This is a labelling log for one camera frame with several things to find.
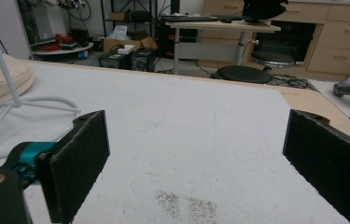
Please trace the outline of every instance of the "black shelving unit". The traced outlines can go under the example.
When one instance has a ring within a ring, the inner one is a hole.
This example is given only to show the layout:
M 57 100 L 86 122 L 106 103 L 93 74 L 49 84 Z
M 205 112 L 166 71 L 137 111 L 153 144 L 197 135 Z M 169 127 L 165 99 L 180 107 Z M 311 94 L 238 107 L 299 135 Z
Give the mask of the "black shelving unit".
M 107 19 L 106 17 L 106 11 L 105 11 L 105 6 L 104 6 L 104 1 L 106 0 L 101 0 L 101 10 L 102 10 L 102 19 L 103 19 L 103 29 L 104 29 L 104 33 L 105 33 L 105 36 L 107 36 L 107 30 L 105 28 L 105 24 L 107 22 L 113 22 L 113 26 L 115 27 L 116 26 L 116 22 L 118 21 L 112 21 L 110 19 Z M 136 4 L 138 4 L 142 9 L 144 9 L 145 11 L 149 11 L 151 13 L 151 17 L 150 17 L 150 20 L 149 20 L 149 33 L 151 36 L 154 36 L 154 33 L 153 33 L 153 27 L 154 27 L 154 24 L 155 24 L 155 20 L 157 18 L 157 0 L 154 0 L 154 4 L 152 3 L 153 0 L 149 0 L 148 1 L 148 9 L 143 6 L 143 4 L 139 1 L 139 0 L 128 0 L 128 2 L 120 9 L 120 10 L 115 10 L 115 2 L 116 0 L 110 0 L 110 6 L 111 6 L 111 12 L 123 12 L 125 10 L 126 7 L 128 7 L 130 4 L 132 4 L 132 8 L 133 8 L 133 11 L 136 10 Z

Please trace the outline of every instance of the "gray floor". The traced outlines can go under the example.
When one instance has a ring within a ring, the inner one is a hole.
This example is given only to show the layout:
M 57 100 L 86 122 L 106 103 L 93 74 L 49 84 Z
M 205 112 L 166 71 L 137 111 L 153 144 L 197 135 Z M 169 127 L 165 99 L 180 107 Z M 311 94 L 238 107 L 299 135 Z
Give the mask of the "gray floor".
M 45 57 L 35 56 L 35 60 L 42 60 L 54 63 L 68 63 L 68 64 L 78 64 L 86 66 L 99 66 L 98 59 L 104 55 L 101 51 L 89 50 L 89 55 L 87 59 L 80 60 L 77 53 L 63 54 L 63 55 L 53 55 Z M 174 67 L 174 61 L 167 58 L 157 58 L 155 65 L 155 72 L 172 74 Z M 205 77 L 211 78 L 211 76 L 216 72 L 213 68 L 202 68 L 197 64 L 195 60 L 180 60 L 178 66 L 178 74 L 180 76 L 186 77 Z M 299 79 L 289 76 L 274 75 L 272 85 L 277 86 L 288 86 L 301 89 L 312 89 L 310 83 L 305 79 Z

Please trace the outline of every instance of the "white metal desk frame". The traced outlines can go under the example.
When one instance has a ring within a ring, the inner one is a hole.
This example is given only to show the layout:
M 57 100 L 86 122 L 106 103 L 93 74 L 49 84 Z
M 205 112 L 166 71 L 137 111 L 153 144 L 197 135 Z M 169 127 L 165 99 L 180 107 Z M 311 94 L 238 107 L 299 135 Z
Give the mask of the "white metal desk frame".
M 178 60 L 181 58 L 230 61 L 234 59 L 235 64 L 240 65 L 242 54 L 245 49 L 246 32 L 273 33 L 275 31 L 280 31 L 280 27 L 263 23 L 247 23 L 244 21 L 233 21 L 232 23 L 224 23 L 220 21 L 166 22 L 166 25 L 175 28 L 175 74 L 178 72 Z M 181 43 L 180 29 L 241 31 L 241 34 L 238 40 L 238 45 L 234 48 L 233 45 Z

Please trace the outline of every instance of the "black stool seat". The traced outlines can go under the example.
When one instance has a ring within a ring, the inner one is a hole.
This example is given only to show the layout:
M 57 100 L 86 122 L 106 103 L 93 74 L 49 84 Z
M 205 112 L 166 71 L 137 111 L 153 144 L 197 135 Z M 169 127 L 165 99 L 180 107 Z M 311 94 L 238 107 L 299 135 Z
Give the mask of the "black stool seat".
M 294 65 L 294 59 L 291 56 L 270 51 L 255 51 L 251 53 L 251 59 L 255 63 L 271 68 L 284 68 Z
M 258 84 L 268 84 L 273 80 L 273 77 L 266 72 L 241 65 L 230 65 L 219 68 L 217 70 L 217 77 L 224 80 Z

